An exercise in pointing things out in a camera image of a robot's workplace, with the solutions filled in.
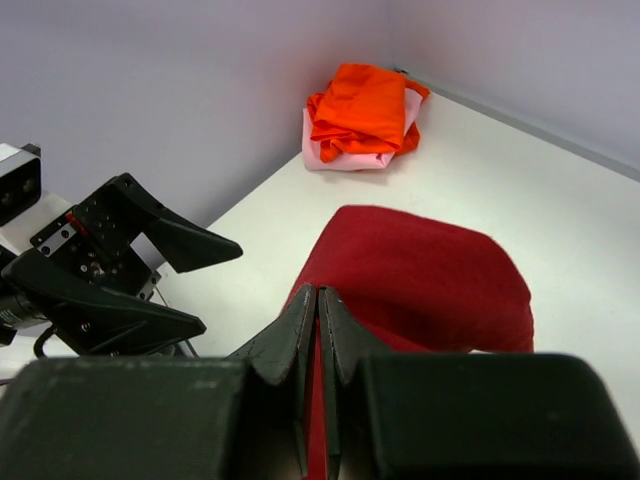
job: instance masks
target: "table surface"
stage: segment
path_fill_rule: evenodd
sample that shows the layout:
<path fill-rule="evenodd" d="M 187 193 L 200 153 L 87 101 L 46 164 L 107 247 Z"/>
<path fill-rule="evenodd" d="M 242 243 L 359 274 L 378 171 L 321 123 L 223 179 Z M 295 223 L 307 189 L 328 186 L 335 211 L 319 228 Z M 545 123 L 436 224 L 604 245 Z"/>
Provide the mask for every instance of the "table surface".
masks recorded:
<path fill-rule="evenodd" d="M 226 355 L 278 315 L 338 207 L 383 205 L 502 245 L 532 291 L 536 349 L 586 359 L 638 444 L 640 184 L 437 95 L 418 124 L 420 148 L 386 170 L 308 172 L 296 156 L 211 225 L 242 258 L 161 268 L 168 304 L 208 327 L 198 353 Z"/>

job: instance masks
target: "black cable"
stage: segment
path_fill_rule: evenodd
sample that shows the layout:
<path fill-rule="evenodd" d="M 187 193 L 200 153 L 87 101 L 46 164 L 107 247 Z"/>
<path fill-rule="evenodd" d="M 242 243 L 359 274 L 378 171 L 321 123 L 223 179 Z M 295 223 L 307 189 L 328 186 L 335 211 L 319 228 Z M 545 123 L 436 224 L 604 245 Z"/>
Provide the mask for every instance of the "black cable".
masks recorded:
<path fill-rule="evenodd" d="M 33 344 L 33 353 L 37 358 L 47 358 L 47 355 L 44 353 L 44 344 L 47 340 L 53 337 L 56 333 L 56 327 L 51 325 L 47 328 L 42 334 L 38 337 L 36 342 Z"/>

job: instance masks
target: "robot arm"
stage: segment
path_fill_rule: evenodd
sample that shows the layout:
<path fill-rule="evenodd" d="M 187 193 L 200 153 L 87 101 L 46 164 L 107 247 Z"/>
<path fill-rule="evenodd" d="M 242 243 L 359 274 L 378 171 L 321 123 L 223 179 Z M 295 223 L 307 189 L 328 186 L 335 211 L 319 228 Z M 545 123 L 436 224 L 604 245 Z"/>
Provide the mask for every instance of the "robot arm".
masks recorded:
<path fill-rule="evenodd" d="M 0 174 L 0 345 L 46 321 L 80 355 L 150 355 L 205 331 L 197 317 L 149 302 L 160 275 L 131 243 L 144 233 L 179 273 L 235 259 L 238 244 L 127 173 L 77 205 L 43 195 L 33 145 L 0 145 Z"/>

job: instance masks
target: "folded cloth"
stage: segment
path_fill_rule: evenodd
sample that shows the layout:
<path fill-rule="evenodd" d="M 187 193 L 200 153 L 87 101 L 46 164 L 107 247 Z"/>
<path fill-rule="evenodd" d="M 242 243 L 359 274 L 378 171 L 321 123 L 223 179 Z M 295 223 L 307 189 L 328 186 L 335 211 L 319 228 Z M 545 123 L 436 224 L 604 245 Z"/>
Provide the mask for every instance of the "folded cloth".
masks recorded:
<path fill-rule="evenodd" d="M 429 90 L 404 75 L 372 65 L 344 64 L 326 93 L 307 100 L 320 159 L 347 153 L 407 153 L 420 139 L 415 124 L 405 135 L 405 88 L 427 98 Z"/>
<path fill-rule="evenodd" d="M 404 91 L 404 134 L 409 131 L 413 122 L 418 118 L 420 105 L 424 98 L 420 93 L 410 88 Z M 325 163 L 320 159 L 321 143 L 311 140 L 311 130 L 313 124 L 309 117 L 308 109 L 302 110 L 302 157 L 304 165 L 308 170 L 366 170 L 375 168 L 385 168 L 396 155 L 389 153 L 340 153 L 331 163 Z"/>
<path fill-rule="evenodd" d="M 343 207 L 320 235 L 289 298 L 304 284 L 335 287 L 353 316 L 396 350 L 533 350 L 525 281 L 498 244 L 466 228 L 386 208 Z M 307 478 L 324 480 L 318 335 L 314 352 Z"/>

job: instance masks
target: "pink cloth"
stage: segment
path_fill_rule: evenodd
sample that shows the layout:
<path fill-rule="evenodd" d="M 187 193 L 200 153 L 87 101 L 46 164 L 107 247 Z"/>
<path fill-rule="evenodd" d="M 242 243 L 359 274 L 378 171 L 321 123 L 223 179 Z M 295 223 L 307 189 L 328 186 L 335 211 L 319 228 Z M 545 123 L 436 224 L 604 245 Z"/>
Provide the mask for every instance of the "pink cloth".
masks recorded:
<path fill-rule="evenodd" d="M 410 88 L 405 89 L 404 95 L 404 133 L 406 134 L 409 127 L 418 118 L 420 112 L 420 104 L 422 103 L 422 95 Z M 302 156 L 304 158 L 304 166 L 307 170 L 367 170 L 374 168 L 386 167 L 395 153 L 342 153 L 338 155 L 333 162 L 324 163 L 320 160 L 320 142 L 311 140 L 311 130 L 313 124 L 309 117 L 309 112 L 304 108 L 302 110 Z"/>

